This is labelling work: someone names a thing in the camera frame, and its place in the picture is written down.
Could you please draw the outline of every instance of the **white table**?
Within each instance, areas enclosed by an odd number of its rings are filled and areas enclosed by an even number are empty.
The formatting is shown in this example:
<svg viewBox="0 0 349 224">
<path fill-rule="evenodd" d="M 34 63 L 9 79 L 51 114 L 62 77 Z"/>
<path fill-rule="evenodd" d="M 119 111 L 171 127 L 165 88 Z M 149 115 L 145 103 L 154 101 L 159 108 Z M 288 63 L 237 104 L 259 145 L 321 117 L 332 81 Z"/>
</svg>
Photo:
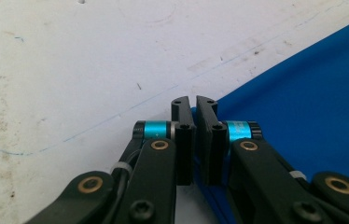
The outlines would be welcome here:
<svg viewBox="0 0 349 224">
<path fill-rule="evenodd" d="M 349 24 L 349 1 L 0 1 L 0 223 L 109 172 L 140 119 L 219 99 Z M 197 187 L 176 223 L 216 223 Z"/>
</svg>

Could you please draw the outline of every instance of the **metal pin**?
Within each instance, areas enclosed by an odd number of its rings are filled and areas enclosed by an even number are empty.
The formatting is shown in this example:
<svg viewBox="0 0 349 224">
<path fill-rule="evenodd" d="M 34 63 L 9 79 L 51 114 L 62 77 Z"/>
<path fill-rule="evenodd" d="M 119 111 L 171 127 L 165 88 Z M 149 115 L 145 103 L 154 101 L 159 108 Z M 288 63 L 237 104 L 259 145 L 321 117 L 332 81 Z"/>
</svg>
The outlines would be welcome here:
<svg viewBox="0 0 349 224">
<path fill-rule="evenodd" d="M 240 145 L 243 149 L 248 151 L 254 151 L 258 149 L 258 146 L 254 142 L 244 141 Z"/>
<path fill-rule="evenodd" d="M 103 185 L 103 179 L 99 176 L 89 176 L 78 183 L 78 190 L 82 193 L 93 193 Z"/>
<path fill-rule="evenodd" d="M 151 147 L 156 150 L 166 149 L 168 146 L 169 144 L 165 141 L 154 141 L 153 143 L 151 143 Z"/>
<path fill-rule="evenodd" d="M 329 188 L 342 194 L 349 194 L 348 182 L 334 176 L 326 177 L 325 182 Z"/>
</svg>

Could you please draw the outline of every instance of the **blue cloth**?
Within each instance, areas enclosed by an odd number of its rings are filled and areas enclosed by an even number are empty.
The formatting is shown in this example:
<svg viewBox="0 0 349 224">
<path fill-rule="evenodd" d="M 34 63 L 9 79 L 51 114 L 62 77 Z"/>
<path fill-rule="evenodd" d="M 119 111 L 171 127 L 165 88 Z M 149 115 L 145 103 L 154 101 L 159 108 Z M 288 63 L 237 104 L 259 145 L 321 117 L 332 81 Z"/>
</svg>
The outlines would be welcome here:
<svg viewBox="0 0 349 224">
<path fill-rule="evenodd" d="M 257 121 L 309 180 L 320 171 L 349 176 L 349 26 L 218 100 L 218 118 Z M 215 212 L 231 223 L 229 211 Z"/>
</svg>

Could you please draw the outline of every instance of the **blue line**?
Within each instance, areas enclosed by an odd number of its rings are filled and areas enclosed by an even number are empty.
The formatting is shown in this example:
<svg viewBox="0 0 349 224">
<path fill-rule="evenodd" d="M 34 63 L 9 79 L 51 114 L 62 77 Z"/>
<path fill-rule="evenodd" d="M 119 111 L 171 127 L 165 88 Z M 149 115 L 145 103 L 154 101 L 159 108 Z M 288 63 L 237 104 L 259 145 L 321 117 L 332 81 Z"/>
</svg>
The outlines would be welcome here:
<svg viewBox="0 0 349 224">
<path fill-rule="evenodd" d="M 228 63 L 230 63 L 230 62 L 232 62 L 232 61 L 234 61 L 234 60 L 236 60 L 236 59 L 242 57 L 242 56 L 245 55 L 247 52 L 250 52 L 251 50 L 256 49 L 256 48 L 258 48 L 258 47 L 260 47 L 260 46 L 262 46 L 262 45 L 264 45 L 264 44 L 266 44 L 266 43 L 268 43 L 268 42 L 274 40 L 275 38 L 277 38 L 277 37 L 280 36 L 280 35 L 277 35 L 277 36 L 271 38 L 270 40 L 267 40 L 267 41 L 265 41 L 265 42 L 263 42 L 263 43 L 261 43 L 261 44 L 255 46 L 255 47 L 253 47 L 252 49 L 249 49 L 249 50 L 247 50 L 247 51 L 245 51 L 245 52 L 243 52 L 243 53 L 240 53 L 240 54 L 234 56 L 233 58 L 228 59 L 227 61 L 224 61 L 224 62 L 222 62 L 222 63 L 219 63 L 219 64 L 217 64 L 216 66 L 213 66 L 213 67 L 209 68 L 207 71 L 201 72 L 201 73 L 197 74 L 197 75 L 194 76 L 194 77 L 191 77 L 191 78 L 189 78 L 189 79 L 186 79 L 186 80 L 183 81 L 182 83 L 188 83 L 190 80 L 193 80 L 193 79 L 195 79 L 195 78 L 197 78 L 197 77 L 203 77 L 203 76 L 205 76 L 206 74 L 208 74 L 208 73 L 210 73 L 210 72 L 212 72 L 212 71 L 218 69 L 219 67 L 224 66 L 224 65 L 226 65 L 226 64 L 228 64 Z M 79 133 L 73 134 L 73 135 L 71 135 L 70 137 L 67 137 L 66 139 L 62 140 L 61 142 L 58 142 L 58 143 L 56 143 L 56 144 L 53 144 L 52 146 L 49 146 L 49 147 L 42 148 L 42 149 L 38 150 L 37 152 L 31 152 L 31 153 L 15 153 L 15 152 L 10 152 L 10 151 L 7 151 L 7 150 L 1 149 L 1 148 L 0 148 L 0 152 L 6 153 L 6 154 L 8 154 L 8 155 L 14 155 L 14 156 L 30 156 L 30 155 L 34 155 L 34 154 L 36 154 L 36 153 L 41 153 L 41 152 L 47 151 L 47 150 L 49 150 L 49 149 L 52 149 L 52 148 L 57 147 L 58 145 L 60 145 L 60 144 L 62 144 L 62 143 L 67 143 L 67 142 L 69 142 L 69 141 L 72 141 L 72 140 L 76 139 L 77 137 L 79 137 L 80 135 L 82 135 L 83 133 L 87 133 L 87 132 L 89 132 L 89 131 L 91 131 L 91 130 L 93 130 L 93 129 L 99 127 L 99 126 L 101 126 L 102 124 L 111 121 L 112 119 L 118 117 L 119 115 L 121 115 L 121 114 L 123 114 L 123 113 L 126 113 L 126 112 L 129 112 L 129 111 L 133 110 L 134 108 L 138 107 L 139 105 L 143 105 L 143 104 L 145 104 L 145 103 L 147 103 L 147 102 L 149 102 L 149 101 L 151 101 L 151 100 L 153 100 L 153 99 L 155 99 L 155 98 L 157 98 L 157 97 L 163 95 L 163 94 L 166 93 L 167 91 L 171 91 L 171 90 L 176 89 L 176 88 L 179 87 L 179 86 L 180 86 L 180 84 L 173 85 L 172 87 L 170 87 L 170 88 L 168 88 L 168 89 L 166 89 L 166 90 L 164 90 L 164 91 L 161 91 L 161 92 L 159 92 L 158 94 L 156 94 L 156 95 L 154 95 L 154 96 L 151 96 L 150 98 L 148 98 L 148 99 L 142 101 L 142 102 L 139 103 L 139 104 L 133 105 L 133 106 L 129 107 L 128 109 L 125 109 L 125 110 L 119 112 L 118 114 L 116 114 L 116 115 L 114 115 L 114 116 L 108 118 L 108 119 L 104 119 L 104 120 L 102 120 L 101 122 L 98 122 L 97 124 L 91 126 L 91 127 L 88 128 L 88 129 L 85 129 L 85 130 L 83 130 L 83 131 L 81 131 L 81 132 L 79 132 Z"/>
</svg>

